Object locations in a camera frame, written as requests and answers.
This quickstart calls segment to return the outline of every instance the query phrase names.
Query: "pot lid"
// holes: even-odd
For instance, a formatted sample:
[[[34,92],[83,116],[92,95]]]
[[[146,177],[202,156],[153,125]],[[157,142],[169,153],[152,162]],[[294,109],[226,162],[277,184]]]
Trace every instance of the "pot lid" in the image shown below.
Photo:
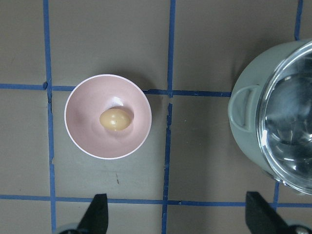
[[[312,41],[283,60],[265,85],[257,136],[284,183],[312,194]]]

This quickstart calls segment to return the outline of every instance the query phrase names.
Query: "pink bowl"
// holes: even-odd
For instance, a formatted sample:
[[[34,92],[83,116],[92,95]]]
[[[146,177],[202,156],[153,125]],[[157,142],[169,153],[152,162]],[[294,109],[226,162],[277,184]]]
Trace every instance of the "pink bowl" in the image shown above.
[[[99,116],[116,107],[132,121],[122,131],[105,129]],[[64,111],[66,130],[85,153],[102,159],[125,157],[146,140],[152,112],[145,94],[133,82],[116,75],[98,75],[81,82],[69,95]]]

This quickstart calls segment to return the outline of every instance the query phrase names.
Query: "pot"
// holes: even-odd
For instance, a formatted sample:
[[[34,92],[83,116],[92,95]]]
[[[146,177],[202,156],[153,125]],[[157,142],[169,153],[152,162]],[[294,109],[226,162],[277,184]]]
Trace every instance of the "pot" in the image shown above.
[[[280,44],[256,57],[233,88],[228,116],[251,161],[312,195],[312,41]]]

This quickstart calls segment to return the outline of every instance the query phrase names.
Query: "square tile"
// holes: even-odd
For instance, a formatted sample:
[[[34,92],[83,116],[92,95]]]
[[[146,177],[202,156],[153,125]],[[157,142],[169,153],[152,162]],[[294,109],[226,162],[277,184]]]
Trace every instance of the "square tile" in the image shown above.
[[[0,91],[0,194],[50,195],[46,91]]]
[[[0,233],[51,233],[49,201],[0,200]]]
[[[243,155],[230,130],[227,97],[173,99],[169,199],[243,202],[258,191],[271,202],[274,181]]]
[[[279,203],[312,203],[312,196],[300,193],[299,191],[286,187],[279,186]]]
[[[312,208],[277,208],[277,213],[289,224],[312,228]]]
[[[250,233],[245,207],[169,206],[167,234]]]
[[[0,9],[0,83],[44,83],[42,1],[1,1]]]
[[[293,40],[296,10],[297,1],[177,1],[174,89],[230,91],[256,56]]]
[[[69,138],[64,106],[69,92],[53,93],[54,164],[57,196],[162,199],[168,98],[148,95],[152,127],[144,144],[133,154],[115,160],[91,157]]]
[[[167,0],[50,1],[53,84],[115,74],[167,89],[169,9]]]
[[[57,202],[58,227],[75,227],[89,205],[80,202]],[[109,203],[107,234],[161,233],[161,212],[161,205]]]
[[[300,39],[310,39],[312,35],[311,28],[312,1],[303,1],[302,15],[300,22]]]

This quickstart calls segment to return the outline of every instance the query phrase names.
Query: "pot handle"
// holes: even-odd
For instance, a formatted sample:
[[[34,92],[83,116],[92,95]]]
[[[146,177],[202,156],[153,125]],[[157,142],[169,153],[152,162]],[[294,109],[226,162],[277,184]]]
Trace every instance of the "pot handle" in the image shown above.
[[[229,108],[228,108],[228,115],[229,115],[229,120],[230,122],[239,130],[244,131],[244,132],[248,132],[251,133],[252,132],[252,128],[250,126],[250,123],[248,121],[249,117],[250,117],[250,113],[251,113],[251,108],[252,108],[252,104],[253,104],[253,99],[254,99],[254,94],[255,94],[255,90],[259,87],[259,85],[251,85],[251,86],[247,86],[247,87],[243,87],[240,90],[238,90],[235,94],[231,95],[231,99],[229,102]],[[243,126],[240,126],[234,119],[233,117],[233,108],[234,108],[234,104],[235,101],[237,99],[237,97],[239,95],[241,95],[242,93],[244,93],[245,91],[250,91],[250,95],[248,96],[248,100],[246,101],[246,103],[244,103],[246,105],[246,112],[245,112],[245,123]]]

